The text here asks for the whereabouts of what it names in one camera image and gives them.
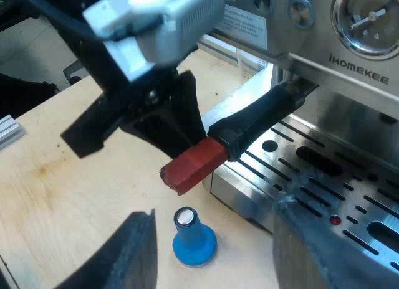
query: drip tray grate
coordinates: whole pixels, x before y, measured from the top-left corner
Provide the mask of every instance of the drip tray grate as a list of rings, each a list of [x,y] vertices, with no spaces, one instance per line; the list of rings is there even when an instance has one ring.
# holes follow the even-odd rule
[[[399,176],[294,117],[218,168],[211,193],[270,231],[274,201],[291,195],[298,219],[399,273]]]

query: blue object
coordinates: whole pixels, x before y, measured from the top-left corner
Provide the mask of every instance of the blue object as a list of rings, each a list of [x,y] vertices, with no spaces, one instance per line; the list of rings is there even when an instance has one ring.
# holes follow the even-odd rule
[[[206,265],[216,253],[216,236],[211,228],[198,219],[191,207],[183,207],[174,217],[177,234],[173,251],[181,263],[189,267]]]

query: pressure gauge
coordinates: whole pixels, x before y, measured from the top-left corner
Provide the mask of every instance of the pressure gauge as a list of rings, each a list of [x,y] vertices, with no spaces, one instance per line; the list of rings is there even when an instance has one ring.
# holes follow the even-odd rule
[[[361,57],[399,53],[399,0],[335,0],[332,22],[341,42]]]

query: warning label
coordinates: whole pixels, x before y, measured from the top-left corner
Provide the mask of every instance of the warning label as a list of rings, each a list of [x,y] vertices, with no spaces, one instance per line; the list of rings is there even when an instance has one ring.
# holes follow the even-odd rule
[[[216,26],[228,36],[267,49],[266,19],[226,5],[224,19]]]

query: white cap top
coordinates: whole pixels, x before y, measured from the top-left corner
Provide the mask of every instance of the white cap top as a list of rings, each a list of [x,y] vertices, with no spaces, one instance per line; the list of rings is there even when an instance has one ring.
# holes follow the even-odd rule
[[[181,225],[188,225],[190,222],[192,222],[194,219],[194,212],[191,211],[190,209],[185,209],[183,211],[180,211],[178,216],[177,216],[177,221]]]

